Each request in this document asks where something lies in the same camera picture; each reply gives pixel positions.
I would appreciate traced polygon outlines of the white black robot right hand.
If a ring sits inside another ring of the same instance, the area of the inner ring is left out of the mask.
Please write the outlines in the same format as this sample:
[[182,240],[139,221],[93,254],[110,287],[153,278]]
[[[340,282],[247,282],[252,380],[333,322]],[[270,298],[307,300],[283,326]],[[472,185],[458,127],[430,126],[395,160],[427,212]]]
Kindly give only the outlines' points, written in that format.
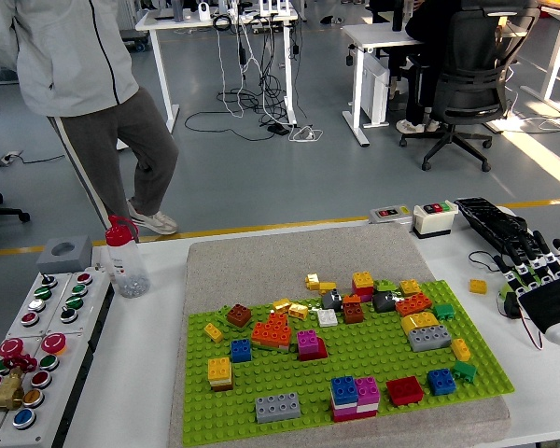
[[494,262],[515,294],[520,308],[548,341],[560,346],[560,239],[553,241],[558,251],[554,254],[538,231],[534,231],[533,236],[539,252],[535,252],[521,234],[518,241],[526,260],[522,260],[508,245],[506,250],[513,265],[507,265],[500,256],[495,256]]

